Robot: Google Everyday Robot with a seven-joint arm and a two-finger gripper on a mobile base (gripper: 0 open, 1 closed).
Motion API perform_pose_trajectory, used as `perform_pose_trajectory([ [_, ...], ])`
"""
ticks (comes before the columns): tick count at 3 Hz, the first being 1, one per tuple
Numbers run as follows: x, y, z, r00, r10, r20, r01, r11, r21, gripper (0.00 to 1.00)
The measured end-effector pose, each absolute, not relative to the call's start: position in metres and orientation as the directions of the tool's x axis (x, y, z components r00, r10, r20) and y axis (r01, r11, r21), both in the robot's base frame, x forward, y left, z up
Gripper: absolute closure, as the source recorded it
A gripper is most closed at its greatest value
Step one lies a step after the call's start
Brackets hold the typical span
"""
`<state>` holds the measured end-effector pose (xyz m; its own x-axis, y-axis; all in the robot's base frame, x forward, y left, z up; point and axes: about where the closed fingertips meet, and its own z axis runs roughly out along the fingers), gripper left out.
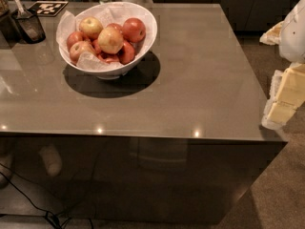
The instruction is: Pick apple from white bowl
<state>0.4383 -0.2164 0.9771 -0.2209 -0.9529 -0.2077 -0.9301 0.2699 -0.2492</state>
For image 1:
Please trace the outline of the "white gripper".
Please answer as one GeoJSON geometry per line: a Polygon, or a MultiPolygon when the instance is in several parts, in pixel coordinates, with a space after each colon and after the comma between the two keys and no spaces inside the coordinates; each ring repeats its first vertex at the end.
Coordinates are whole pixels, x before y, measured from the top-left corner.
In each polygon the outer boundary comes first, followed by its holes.
{"type": "Polygon", "coordinates": [[[270,130],[285,126],[305,102],[305,0],[299,0],[279,22],[262,34],[260,43],[279,45],[280,55],[292,63],[272,77],[261,124],[270,130]]]}

